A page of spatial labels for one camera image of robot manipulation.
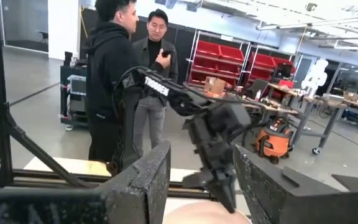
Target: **black metal frame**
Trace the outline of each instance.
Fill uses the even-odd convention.
[[[33,170],[17,170],[12,168],[12,155],[10,136],[21,143],[35,157],[46,164],[53,172],[39,172]],[[9,103],[6,99],[6,86],[4,78],[4,63],[2,45],[0,41],[0,187],[94,187],[94,183],[105,182],[109,177],[93,175],[74,175],[68,173],[58,162],[48,155],[40,146],[31,140],[26,133],[18,127],[9,112]],[[205,198],[213,200],[209,193],[200,191],[184,192],[175,190],[182,188],[181,183],[171,182],[169,197]]]

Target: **black hoodie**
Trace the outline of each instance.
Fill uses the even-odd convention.
[[[88,54],[86,97],[88,119],[118,122],[112,105],[113,83],[130,68],[140,66],[128,31],[112,22],[98,22],[83,46]],[[159,63],[151,69],[162,71]]]

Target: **man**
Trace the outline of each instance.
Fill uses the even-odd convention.
[[[123,121],[116,116],[112,96],[114,83],[120,80],[125,71],[140,65],[129,42],[139,20],[135,2],[136,0],[96,0],[99,22],[90,32],[84,47],[88,54],[86,113],[92,138],[89,160],[106,162],[110,172],[124,169],[122,163],[127,159],[122,159]],[[158,72],[162,72],[170,64],[170,57],[164,58],[161,53],[162,51],[150,66]],[[134,162],[139,154],[130,157]]]
[[[170,50],[171,63],[161,73],[164,77],[177,81],[178,63],[175,47],[162,39],[168,29],[168,16],[160,9],[149,14],[147,30],[149,36],[134,43],[134,50],[143,66],[150,66],[154,62],[160,49]],[[152,148],[162,142],[162,129],[165,120],[167,101],[158,93],[150,93],[139,100],[134,120],[134,145],[139,152],[143,152],[143,132],[147,117],[149,117],[149,133]]]

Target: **smartphone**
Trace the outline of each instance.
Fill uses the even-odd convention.
[[[164,50],[162,52],[163,57],[168,57],[168,55],[172,54],[173,50]]]

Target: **shop vacuum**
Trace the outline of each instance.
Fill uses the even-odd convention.
[[[260,157],[267,157],[272,164],[278,164],[279,158],[290,157],[292,135],[288,120],[276,117],[260,130],[256,137],[255,149]]]

